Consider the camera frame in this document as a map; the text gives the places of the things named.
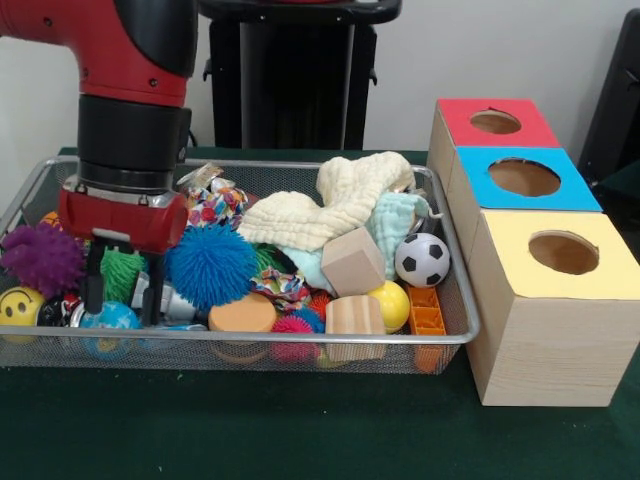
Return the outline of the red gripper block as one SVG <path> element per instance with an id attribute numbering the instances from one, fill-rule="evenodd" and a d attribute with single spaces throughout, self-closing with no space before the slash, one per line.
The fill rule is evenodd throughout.
<path id="1" fill-rule="evenodd" d="M 144 205 L 63 188 L 59 194 L 58 213 L 64 228 L 72 236 L 96 238 L 89 248 L 82 289 L 86 311 L 90 314 L 102 311 L 104 278 L 101 265 L 107 247 L 104 239 L 114 240 L 147 252 L 144 258 L 149 283 L 143 293 L 142 318 L 145 324 L 156 325 L 161 316 L 165 277 L 162 254 L 176 246 L 183 235 L 188 217 L 184 196 L 167 192 L 150 197 Z"/>

